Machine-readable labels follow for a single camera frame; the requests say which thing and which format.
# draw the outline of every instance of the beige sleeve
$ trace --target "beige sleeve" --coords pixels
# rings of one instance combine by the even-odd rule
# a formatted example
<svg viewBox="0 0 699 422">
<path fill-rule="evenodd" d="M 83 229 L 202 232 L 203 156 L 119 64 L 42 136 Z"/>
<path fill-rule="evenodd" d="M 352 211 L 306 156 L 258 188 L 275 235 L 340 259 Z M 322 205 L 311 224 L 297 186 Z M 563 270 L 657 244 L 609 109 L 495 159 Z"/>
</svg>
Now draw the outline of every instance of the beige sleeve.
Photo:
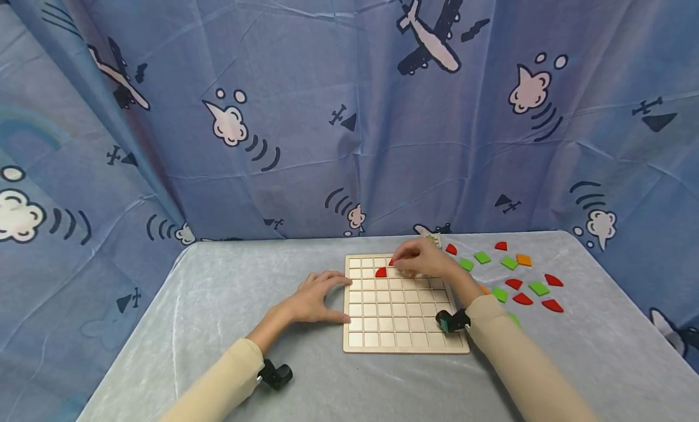
<svg viewBox="0 0 699 422">
<path fill-rule="evenodd" d="M 525 421 L 597 421 L 580 394 L 493 295 L 476 298 L 466 313 L 471 338 L 488 357 Z"/>
<path fill-rule="evenodd" d="M 252 395 L 264 367 L 262 352 L 239 339 L 160 419 L 161 422 L 220 422 Z"/>
</svg>

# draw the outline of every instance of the white cloud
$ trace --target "white cloud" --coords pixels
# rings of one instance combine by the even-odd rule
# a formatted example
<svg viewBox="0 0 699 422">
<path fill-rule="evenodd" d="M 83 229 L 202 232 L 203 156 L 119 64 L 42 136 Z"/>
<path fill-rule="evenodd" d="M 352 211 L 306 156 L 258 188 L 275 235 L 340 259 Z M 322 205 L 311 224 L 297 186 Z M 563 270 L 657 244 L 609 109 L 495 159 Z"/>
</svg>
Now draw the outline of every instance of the white cloud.
<svg viewBox="0 0 699 422">
<path fill-rule="evenodd" d="M 362 204 L 357 204 L 353 210 L 348 213 L 349 227 L 357 229 L 364 223 L 366 214 L 362 214 Z"/>
<path fill-rule="evenodd" d="M 41 206 L 29 202 L 19 190 L 0 191 L 0 242 L 13 239 L 17 243 L 31 242 L 38 225 L 46 220 Z"/>
<path fill-rule="evenodd" d="M 596 209 L 590 211 L 588 217 L 587 232 L 597 237 L 599 248 L 604 251 L 604 248 L 607 246 L 607 240 L 613 238 L 616 234 L 616 228 L 613 225 L 616 223 L 616 214 Z"/>
<path fill-rule="evenodd" d="M 221 138 L 227 146 L 235 147 L 238 143 L 248 138 L 248 128 L 243 123 L 243 114 L 235 106 L 228 106 L 226 110 L 219 108 L 215 104 L 203 100 L 214 117 L 214 135 Z"/>
<path fill-rule="evenodd" d="M 548 92 L 546 88 L 551 83 L 551 74 L 540 72 L 532 74 L 522 64 L 519 69 L 519 84 L 510 93 L 510 104 L 515 114 L 524 114 L 530 108 L 537 108 L 546 100 Z"/>
<path fill-rule="evenodd" d="M 189 244 L 197 241 L 197 238 L 194 237 L 192 229 L 189 228 L 187 222 L 182 225 L 182 229 L 175 231 L 175 238 L 180 240 L 180 243 L 182 243 L 184 246 L 189 246 Z"/>
</svg>

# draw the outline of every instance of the finger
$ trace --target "finger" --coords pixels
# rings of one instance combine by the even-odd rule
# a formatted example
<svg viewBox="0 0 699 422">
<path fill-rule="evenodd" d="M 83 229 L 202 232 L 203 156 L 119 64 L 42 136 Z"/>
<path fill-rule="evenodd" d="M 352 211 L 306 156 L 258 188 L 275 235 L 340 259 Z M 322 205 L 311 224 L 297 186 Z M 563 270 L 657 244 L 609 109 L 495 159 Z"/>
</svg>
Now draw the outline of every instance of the finger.
<svg viewBox="0 0 699 422">
<path fill-rule="evenodd" d="M 349 324 L 351 319 L 348 315 L 341 311 L 325 310 L 323 320 L 326 322 L 335 322 L 335 324 Z"/>
</svg>

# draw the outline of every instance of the blue fabric backdrop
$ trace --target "blue fabric backdrop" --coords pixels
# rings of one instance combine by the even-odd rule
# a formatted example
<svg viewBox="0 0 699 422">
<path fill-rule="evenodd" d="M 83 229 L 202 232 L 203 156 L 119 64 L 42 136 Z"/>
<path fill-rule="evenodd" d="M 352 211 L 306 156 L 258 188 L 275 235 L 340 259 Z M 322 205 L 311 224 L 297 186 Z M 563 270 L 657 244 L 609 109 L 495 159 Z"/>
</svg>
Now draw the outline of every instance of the blue fabric backdrop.
<svg viewBox="0 0 699 422">
<path fill-rule="evenodd" d="M 0 0 L 0 418 L 206 239 L 566 230 L 699 367 L 697 2 Z"/>
</svg>

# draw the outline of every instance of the green piece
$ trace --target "green piece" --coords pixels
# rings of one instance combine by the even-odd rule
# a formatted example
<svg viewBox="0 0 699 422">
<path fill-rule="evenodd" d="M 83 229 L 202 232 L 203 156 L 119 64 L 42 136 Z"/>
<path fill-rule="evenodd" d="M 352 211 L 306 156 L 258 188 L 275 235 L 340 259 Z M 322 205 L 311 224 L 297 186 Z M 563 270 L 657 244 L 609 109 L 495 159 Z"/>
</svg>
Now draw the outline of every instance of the green piece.
<svg viewBox="0 0 699 422">
<path fill-rule="evenodd" d="M 519 265 L 519 262 L 515 261 L 510 256 L 506 256 L 506 257 L 502 258 L 502 261 L 500 261 L 500 263 L 510 270 L 514 270 L 515 267 L 517 267 Z"/>
<path fill-rule="evenodd" d="M 515 316 L 514 313 L 507 313 L 507 316 L 509 316 L 510 319 L 517 324 L 517 326 L 522 327 L 522 325 L 519 324 L 519 319 L 517 319 L 517 316 Z"/>
<path fill-rule="evenodd" d="M 493 287 L 492 293 L 493 296 L 495 296 L 495 298 L 503 304 L 507 301 L 507 296 L 509 296 L 509 294 L 507 294 L 507 292 L 500 287 Z"/>
<path fill-rule="evenodd" d="M 468 271 L 473 270 L 473 261 L 471 260 L 464 258 L 463 260 L 459 261 L 459 265 Z"/>
<path fill-rule="evenodd" d="M 485 252 L 474 253 L 473 256 L 474 256 L 474 257 L 476 258 L 476 260 L 478 260 L 478 262 L 480 262 L 481 264 L 485 264 L 486 262 L 490 262 L 490 257 L 489 257 L 488 254 L 485 253 Z"/>
<path fill-rule="evenodd" d="M 529 284 L 529 288 L 532 289 L 534 293 L 536 293 L 538 296 L 543 296 L 544 294 L 551 293 L 551 290 L 549 290 L 546 285 L 542 284 L 541 281 L 534 281 Z"/>
</svg>

